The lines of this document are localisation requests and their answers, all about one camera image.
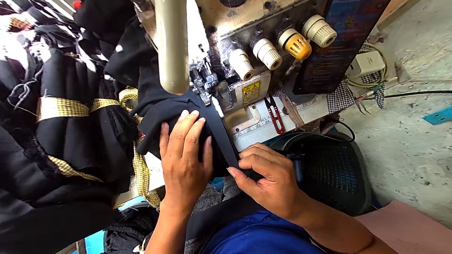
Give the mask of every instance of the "black chair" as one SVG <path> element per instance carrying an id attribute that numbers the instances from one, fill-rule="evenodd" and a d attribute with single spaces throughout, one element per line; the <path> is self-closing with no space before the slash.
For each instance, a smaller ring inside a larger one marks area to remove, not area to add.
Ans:
<path id="1" fill-rule="evenodd" d="M 331 131 L 326 135 L 350 140 L 341 132 Z M 291 153 L 298 186 L 308 196 L 350 216 L 368 210 L 371 186 L 355 142 L 304 133 L 290 139 L 284 150 Z"/>

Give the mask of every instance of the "finger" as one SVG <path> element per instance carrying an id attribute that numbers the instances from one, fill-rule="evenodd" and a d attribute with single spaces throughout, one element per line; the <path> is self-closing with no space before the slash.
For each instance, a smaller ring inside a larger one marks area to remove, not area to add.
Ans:
<path id="1" fill-rule="evenodd" d="M 182 156 L 194 158 L 198 161 L 199 135 L 201 135 L 202 127 L 204 127 L 205 122 L 205 118 L 200 118 L 191 126 L 187 136 L 185 137 L 184 152 Z"/>
<path id="2" fill-rule="evenodd" d="M 259 156 L 261 156 L 263 158 L 266 158 L 268 160 L 275 161 L 275 162 L 281 162 L 281 160 L 287 160 L 287 158 L 284 157 L 284 156 L 277 156 L 274 153 L 271 153 L 271 152 L 269 152 L 267 150 L 261 149 L 260 147 L 257 147 L 257 146 L 253 146 L 250 149 L 241 152 L 239 154 L 239 157 L 241 159 L 243 159 L 243 158 L 245 158 L 245 157 L 247 157 L 247 156 L 249 156 L 251 154 L 256 154 L 256 155 L 259 155 Z"/>
<path id="3" fill-rule="evenodd" d="M 182 111 L 182 114 L 169 135 L 167 151 L 170 151 L 172 155 L 182 157 L 185 137 L 198 116 L 198 110 L 194 110 L 191 114 L 188 114 L 187 110 Z"/>
<path id="4" fill-rule="evenodd" d="M 242 152 L 244 152 L 244 151 L 246 151 L 246 150 L 248 150 L 248 149 L 251 149 L 251 148 L 253 148 L 253 147 L 258 147 L 258 148 L 260 148 L 260 149 L 264 149 L 264 150 L 266 150 L 266 151 L 268 151 L 268 152 L 270 152 L 270 153 L 272 153 L 272 154 L 274 154 L 274 155 L 278 155 L 278 156 L 280 156 L 280 157 L 284 157 L 284 158 L 285 158 L 285 156 L 281 155 L 280 153 L 274 151 L 274 150 L 271 149 L 270 147 L 268 147 L 268 146 L 266 146 L 266 145 L 264 145 L 264 144 L 261 144 L 261 143 L 255 143 L 255 144 L 253 144 L 253 145 L 250 145 L 249 147 L 245 148 Z"/>
<path id="5" fill-rule="evenodd" d="M 260 193 L 259 186 L 253 179 L 247 177 L 242 171 L 234 167 L 227 168 L 227 171 L 229 171 L 229 173 L 235 179 L 237 186 L 242 191 L 244 191 L 252 198 L 256 198 L 259 196 Z"/>
<path id="6" fill-rule="evenodd" d="M 166 154 L 166 150 L 168 148 L 168 141 L 170 140 L 170 126 L 163 122 L 160 128 L 160 156 L 163 158 Z"/>
<path id="7" fill-rule="evenodd" d="M 251 154 L 239 160 L 239 167 L 241 169 L 253 169 L 257 173 L 263 175 L 265 178 L 273 178 L 277 163 L 263 158 L 257 154 Z"/>
<path id="8" fill-rule="evenodd" d="M 213 173 L 213 150 L 212 150 L 212 136 L 209 136 L 204 143 L 204 151 L 202 153 L 202 165 L 209 178 Z"/>

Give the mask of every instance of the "hand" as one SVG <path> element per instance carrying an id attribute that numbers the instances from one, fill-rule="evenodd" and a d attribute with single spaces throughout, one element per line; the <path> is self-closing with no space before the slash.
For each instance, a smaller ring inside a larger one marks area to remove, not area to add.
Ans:
<path id="1" fill-rule="evenodd" d="M 253 169 L 265 178 L 255 182 L 239 169 L 229 167 L 228 171 L 238 187 L 265 209 L 290 221 L 298 215 L 299 207 L 311 200 L 298 188 L 291 160 L 261 143 L 239 155 L 242 169 Z"/>
<path id="2" fill-rule="evenodd" d="M 204 144 L 203 162 L 198 161 L 199 135 L 206 122 L 194 110 L 182 111 L 176 125 L 168 135 L 169 126 L 162 123 L 160 155 L 166 194 L 160 208 L 189 216 L 204 191 L 213 171 L 212 137 Z"/>

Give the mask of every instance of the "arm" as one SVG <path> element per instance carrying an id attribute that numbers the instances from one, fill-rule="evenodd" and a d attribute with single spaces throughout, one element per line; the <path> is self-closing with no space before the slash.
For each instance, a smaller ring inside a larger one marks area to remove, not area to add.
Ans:
<path id="1" fill-rule="evenodd" d="M 255 182 L 228 168 L 240 189 L 272 213 L 303 227 L 319 244 L 340 253 L 396 253 L 352 217 L 308 197 L 295 181 L 292 162 L 260 143 L 240 153 L 239 166 L 265 178 Z"/>
<path id="2" fill-rule="evenodd" d="M 213 171 L 211 137 L 204 144 L 203 162 L 198 161 L 199 135 L 206 121 L 198 117 L 198 111 L 184 110 L 171 135 L 168 124 L 162 123 L 160 155 L 166 194 L 147 254 L 184 251 L 188 219 Z"/>

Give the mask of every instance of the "electrical wire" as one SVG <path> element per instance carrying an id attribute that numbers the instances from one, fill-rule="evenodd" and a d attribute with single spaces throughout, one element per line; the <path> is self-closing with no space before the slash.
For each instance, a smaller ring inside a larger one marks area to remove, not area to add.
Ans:
<path id="1" fill-rule="evenodd" d="M 419 94 L 452 94 L 452 90 L 419 91 L 419 92 L 412 92 L 412 93 L 405 93 L 405 94 L 392 94 L 392 95 L 385 95 L 385 98 L 419 95 Z M 363 100 L 371 100 L 371 99 L 375 99 L 375 97 L 365 98 Z"/>
<path id="2" fill-rule="evenodd" d="M 301 134 L 305 134 L 305 133 L 307 133 L 307 134 L 315 134 L 315 135 L 318 135 L 318 136 L 321 136 L 321 137 L 326 137 L 326 138 L 329 138 L 329 139 L 332 139 L 332 140 L 335 140 L 335 141 L 339 141 L 339 142 L 347 142 L 347 143 L 350 143 L 350 142 L 355 141 L 356 136 L 355 136 L 355 133 L 353 132 L 353 130 L 350 128 L 350 126 L 348 126 L 347 124 L 345 124 L 345 123 L 343 123 L 343 122 L 341 122 L 341 121 L 333 121 L 333 122 L 335 122 L 335 123 L 340 123 L 340 124 L 344 125 L 344 126 L 350 131 L 350 133 L 352 134 L 352 138 L 351 138 L 350 140 L 339 140 L 339 139 L 335 139 L 335 138 L 333 138 L 333 137 L 330 137 L 330 136 L 327 136 L 327 135 L 323 135 L 323 134 L 319 134 L 319 133 L 315 133 L 315 132 L 293 132 L 293 133 L 289 133 L 289 134 L 286 134 L 286 135 L 284 135 L 284 136 L 281 136 L 280 138 L 278 138 L 275 142 L 273 142 L 273 143 L 272 143 L 271 145 L 269 145 L 268 147 L 269 147 L 269 148 L 272 148 L 272 146 L 273 146 L 276 142 L 278 142 L 280 139 L 282 139 L 283 137 L 290 136 L 290 135 L 293 135 L 293 134 L 299 134 L 299 135 L 301 135 Z"/>
<path id="3" fill-rule="evenodd" d="M 370 44 L 368 42 L 364 43 L 364 45 L 367 45 L 373 49 L 375 49 L 381 56 L 381 58 L 383 59 L 383 62 L 385 63 L 385 68 L 383 68 L 383 74 L 380 75 L 380 79 L 376 82 L 376 83 L 370 83 L 370 84 L 365 84 L 365 83 L 358 83 L 352 80 L 348 80 L 348 83 L 352 86 L 356 86 L 356 87 L 361 87 L 361 88 L 371 88 L 374 87 L 376 85 L 379 85 L 381 82 L 384 82 L 387 79 L 387 74 L 388 74 L 388 64 L 386 61 L 386 58 L 383 54 L 383 52 L 381 52 L 381 50 L 379 50 L 375 45 Z M 361 50 L 360 52 L 371 52 L 369 50 Z"/>

